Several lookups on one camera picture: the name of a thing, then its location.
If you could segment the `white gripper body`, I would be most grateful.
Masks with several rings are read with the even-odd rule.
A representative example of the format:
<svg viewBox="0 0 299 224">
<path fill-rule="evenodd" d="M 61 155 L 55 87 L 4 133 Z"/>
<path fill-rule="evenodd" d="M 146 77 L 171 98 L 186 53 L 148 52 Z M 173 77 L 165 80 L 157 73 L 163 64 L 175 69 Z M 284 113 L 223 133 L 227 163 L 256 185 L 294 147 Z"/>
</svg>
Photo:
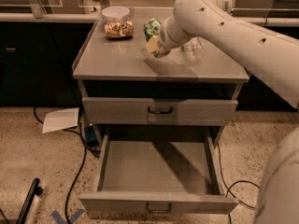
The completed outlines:
<svg viewBox="0 0 299 224">
<path fill-rule="evenodd" d="M 174 49 L 189 42 L 194 37 L 194 25 L 181 21 L 174 15 L 163 21 L 159 27 L 158 40 L 164 49 Z"/>
</svg>

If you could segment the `yellow taped gripper finger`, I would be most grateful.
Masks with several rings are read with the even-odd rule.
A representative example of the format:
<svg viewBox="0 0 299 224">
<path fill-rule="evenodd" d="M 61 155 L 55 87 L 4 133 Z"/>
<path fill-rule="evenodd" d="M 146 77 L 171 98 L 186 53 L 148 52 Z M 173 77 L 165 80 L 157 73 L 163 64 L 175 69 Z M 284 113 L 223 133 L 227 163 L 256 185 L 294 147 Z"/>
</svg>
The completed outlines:
<svg viewBox="0 0 299 224">
<path fill-rule="evenodd" d="M 157 35 L 153 35 L 146 45 L 146 50 L 148 53 L 154 53 L 160 49 L 161 45 L 159 43 L 159 37 Z"/>
</svg>

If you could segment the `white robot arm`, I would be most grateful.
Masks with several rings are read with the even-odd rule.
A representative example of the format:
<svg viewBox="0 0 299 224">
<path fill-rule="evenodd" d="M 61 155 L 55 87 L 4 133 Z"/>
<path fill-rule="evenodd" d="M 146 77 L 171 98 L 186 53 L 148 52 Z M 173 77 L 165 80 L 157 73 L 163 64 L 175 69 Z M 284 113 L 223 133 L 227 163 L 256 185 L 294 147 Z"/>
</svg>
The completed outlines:
<svg viewBox="0 0 299 224">
<path fill-rule="evenodd" d="M 147 51 L 164 56 L 202 37 L 289 105 L 299 106 L 299 42 L 230 15 L 232 0 L 176 0 Z M 299 129 L 274 149 L 264 169 L 253 224 L 299 224 Z"/>
</svg>

